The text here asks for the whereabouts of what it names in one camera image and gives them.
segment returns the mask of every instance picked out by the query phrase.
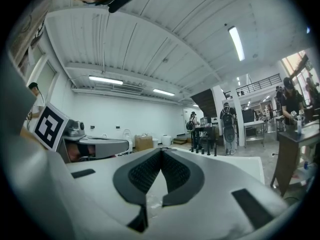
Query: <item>railing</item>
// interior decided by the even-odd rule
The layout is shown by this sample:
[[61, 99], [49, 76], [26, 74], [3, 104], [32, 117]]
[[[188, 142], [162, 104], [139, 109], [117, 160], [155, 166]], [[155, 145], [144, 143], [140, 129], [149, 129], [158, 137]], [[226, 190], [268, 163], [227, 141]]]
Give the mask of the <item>railing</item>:
[[[280, 74], [275, 74], [258, 82], [241, 86], [236, 89], [236, 92], [238, 93], [238, 96], [243, 96], [280, 83], [282, 83]], [[231, 91], [225, 92], [224, 95], [227, 100], [232, 99]]]

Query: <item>cardboard box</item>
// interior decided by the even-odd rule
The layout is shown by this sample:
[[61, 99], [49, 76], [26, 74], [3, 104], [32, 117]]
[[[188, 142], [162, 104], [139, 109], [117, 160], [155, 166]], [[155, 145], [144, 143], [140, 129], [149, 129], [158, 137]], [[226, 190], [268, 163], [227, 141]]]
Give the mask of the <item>cardboard box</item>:
[[154, 147], [152, 143], [152, 136], [150, 135], [136, 135], [134, 136], [135, 141], [135, 150], [136, 151], [142, 151], [147, 149], [152, 149]]

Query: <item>ceiling light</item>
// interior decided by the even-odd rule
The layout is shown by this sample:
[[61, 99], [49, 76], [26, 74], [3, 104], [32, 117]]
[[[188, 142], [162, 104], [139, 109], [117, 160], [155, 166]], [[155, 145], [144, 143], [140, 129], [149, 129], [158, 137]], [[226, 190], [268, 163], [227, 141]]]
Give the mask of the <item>ceiling light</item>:
[[123, 81], [114, 80], [114, 79], [111, 79], [111, 78], [93, 76], [93, 75], [90, 75], [89, 79], [92, 80], [92, 81], [100, 81], [100, 82], [112, 83], [112, 84], [116, 84], [116, 85], [122, 85], [124, 83]]
[[243, 61], [245, 59], [245, 54], [241, 44], [238, 30], [235, 26], [232, 26], [231, 28], [228, 29], [228, 31], [232, 37], [236, 52], [238, 53], [239, 61]]
[[163, 91], [163, 90], [154, 89], [153, 91], [155, 93], [165, 94], [165, 95], [169, 95], [169, 96], [175, 96], [173, 93], [166, 92], [166, 91]]

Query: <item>black backpack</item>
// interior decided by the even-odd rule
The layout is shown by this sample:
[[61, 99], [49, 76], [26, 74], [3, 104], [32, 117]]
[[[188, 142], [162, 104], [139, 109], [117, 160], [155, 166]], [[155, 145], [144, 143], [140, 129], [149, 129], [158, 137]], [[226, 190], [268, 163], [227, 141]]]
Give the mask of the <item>black backpack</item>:
[[233, 126], [233, 122], [232, 122], [233, 116], [230, 113], [230, 107], [223, 109], [222, 112], [223, 112], [223, 115], [221, 118], [222, 118], [224, 127], [232, 127]]
[[195, 123], [193, 121], [195, 117], [190, 118], [190, 121], [186, 123], [185, 127], [188, 133], [192, 133], [195, 130]]

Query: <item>water bottle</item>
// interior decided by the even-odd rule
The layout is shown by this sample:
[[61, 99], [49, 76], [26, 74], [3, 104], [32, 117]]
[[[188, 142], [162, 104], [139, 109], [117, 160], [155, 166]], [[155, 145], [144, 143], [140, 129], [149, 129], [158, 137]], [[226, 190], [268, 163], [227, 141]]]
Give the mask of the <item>water bottle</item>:
[[297, 128], [298, 128], [297, 132], [298, 132], [298, 135], [301, 135], [301, 133], [302, 133], [302, 117], [301, 117], [301, 115], [297, 115], [296, 120], [297, 120], [296, 124], [297, 124]]

